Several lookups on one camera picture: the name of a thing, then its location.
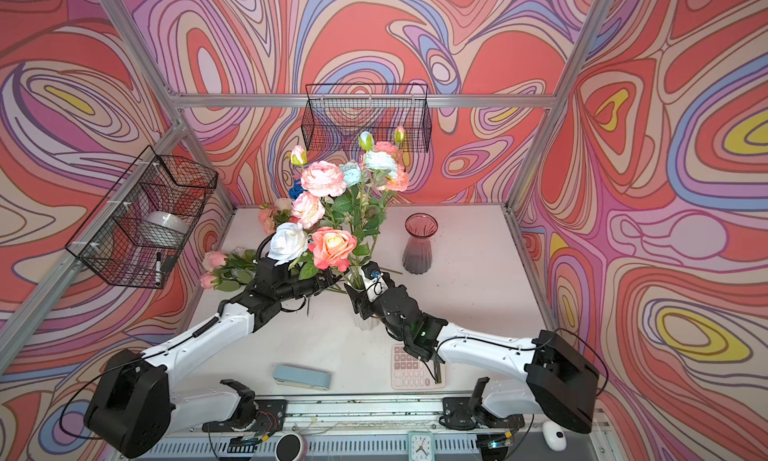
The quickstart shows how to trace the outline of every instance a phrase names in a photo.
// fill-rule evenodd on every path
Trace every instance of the white computer mouse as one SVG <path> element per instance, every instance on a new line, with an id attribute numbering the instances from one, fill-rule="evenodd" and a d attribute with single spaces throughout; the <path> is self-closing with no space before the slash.
<path id="1" fill-rule="evenodd" d="M 555 421 L 544 421 L 542 425 L 542 434 L 547 446 L 553 451 L 562 451 L 565 449 L 565 432 Z"/>

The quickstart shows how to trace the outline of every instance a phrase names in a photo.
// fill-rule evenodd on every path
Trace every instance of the round speaker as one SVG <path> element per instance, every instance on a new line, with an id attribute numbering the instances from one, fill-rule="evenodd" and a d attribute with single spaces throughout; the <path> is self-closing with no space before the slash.
<path id="1" fill-rule="evenodd" d="M 288 433 L 280 438 L 275 449 L 277 461 L 301 461 L 306 456 L 306 442 L 295 433 Z"/>

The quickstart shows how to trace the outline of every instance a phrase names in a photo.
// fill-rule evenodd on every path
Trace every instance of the clock face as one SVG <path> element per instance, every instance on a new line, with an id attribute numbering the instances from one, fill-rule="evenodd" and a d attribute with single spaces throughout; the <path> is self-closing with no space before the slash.
<path id="1" fill-rule="evenodd" d="M 408 455 L 411 461 L 433 461 L 432 435 L 429 433 L 411 433 Z"/>

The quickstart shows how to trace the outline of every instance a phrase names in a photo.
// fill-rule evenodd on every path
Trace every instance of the robotic arm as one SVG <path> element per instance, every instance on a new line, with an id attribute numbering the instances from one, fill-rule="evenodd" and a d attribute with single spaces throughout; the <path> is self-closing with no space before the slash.
<path id="1" fill-rule="evenodd" d="M 205 360 L 264 326 L 280 312 L 282 301 L 312 296 L 340 280 L 330 270 L 299 280 L 289 276 L 286 264 L 274 263 L 261 258 L 244 292 L 222 301 L 210 319 L 141 353 L 115 354 L 85 412 L 85 426 L 133 458 L 166 433 L 210 421 L 243 430 L 251 425 L 256 417 L 254 392 L 233 379 L 213 389 L 174 388 Z M 407 353 L 434 363 L 437 377 L 439 364 L 445 362 L 468 363 L 508 377 L 495 382 L 482 406 L 475 407 L 481 422 L 543 412 L 562 427 L 590 432 L 598 371 L 555 333 L 515 339 L 469 331 L 421 312 L 406 287 L 396 286 L 376 263 L 367 264 L 363 272 L 365 291 L 345 285 L 355 312 L 363 319 L 380 317 Z M 473 399 L 482 400 L 487 382 L 478 381 Z"/>

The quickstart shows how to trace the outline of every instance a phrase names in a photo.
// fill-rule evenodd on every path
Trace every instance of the white rose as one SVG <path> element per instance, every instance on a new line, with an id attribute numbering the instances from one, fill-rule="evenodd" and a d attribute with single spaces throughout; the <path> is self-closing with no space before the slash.
<path id="1" fill-rule="evenodd" d="M 277 264 L 287 263 L 299 257 L 310 242 L 310 236 L 296 223 L 283 223 L 275 230 L 267 257 L 277 260 Z"/>
<path id="2" fill-rule="evenodd" d="M 397 177 L 397 162 L 384 151 L 368 151 L 363 160 L 369 169 L 382 169 L 389 171 L 391 178 Z"/>
<path id="3" fill-rule="evenodd" d="M 277 201 L 275 201 L 275 209 L 277 211 L 290 211 L 293 207 L 293 199 L 291 198 L 280 198 Z"/>

